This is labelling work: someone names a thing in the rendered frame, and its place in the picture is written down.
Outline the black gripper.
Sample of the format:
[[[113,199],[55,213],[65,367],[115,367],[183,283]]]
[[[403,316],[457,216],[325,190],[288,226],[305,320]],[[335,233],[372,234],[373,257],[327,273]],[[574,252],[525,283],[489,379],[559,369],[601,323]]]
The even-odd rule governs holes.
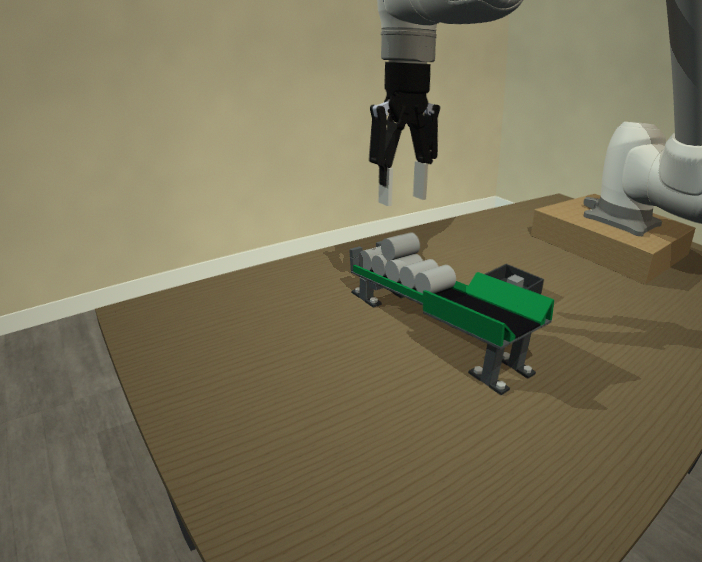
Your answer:
[[[413,196],[426,200],[428,164],[432,164],[432,159],[438,156],[440,111],[440,106],[428,103],[426,96],[430,91],[430,70],[431,64],[385,62],[387,95],[384,103],[370,106],[372,125],[369,152],[369,162],[379,166],[378,202],[383,205],[392,206],[391,166],[406,124],[410,128],[417,160]]]

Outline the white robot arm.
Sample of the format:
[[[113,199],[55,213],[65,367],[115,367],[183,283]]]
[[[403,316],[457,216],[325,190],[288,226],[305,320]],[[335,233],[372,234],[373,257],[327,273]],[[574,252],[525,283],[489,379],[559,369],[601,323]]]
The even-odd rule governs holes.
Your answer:
[[[381,58],[427,64],[435,61],[438,23],[495,21],[523,0],[377,2]],[[654,206],[702,224],[702,0],[666,0],[666,6],[675,133],[666,142],[654,124],[623,122],[607,148],[600,199],[583,203],[591,209],[585,218],[640,237],[662,225],[651,218]]]

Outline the grey steel cylinder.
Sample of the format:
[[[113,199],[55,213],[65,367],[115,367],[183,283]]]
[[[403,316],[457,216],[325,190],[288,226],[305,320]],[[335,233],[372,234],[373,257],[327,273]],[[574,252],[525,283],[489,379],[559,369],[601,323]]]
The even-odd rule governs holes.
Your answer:
[[[359,254],[360,266],[364,269],[371,271],[372,258],[379,254],[382,254],[381,246],[361,251]]]
[[[400,282],[399,272],[404,266],[408,266],[417,262],[423,261],[418,254],[405,256],[402,258],[388,261],[385,265],[385,273],[388,279],[395,282]]]
[[[414,233],[407,233],[383,239],[381,251],[388,261],[417,254],[420,250],[420,242]]]
[[[415,288],[415,276],[417,273],[436,267],[438,267],[438,265],[432,259],[404,266],[400,269],[399,272],[400,281],[402,285],[413,289]]]
[[[386,276],[385,265],[388,262],[383,256],[383,254],[376,255],[372,258],[371,266],[374,273]]]
[[[427,290],[437,293],[452,288],[456,283],[456,275],[452,267],[443,265],[416,274],[415,287],[420,293]]]

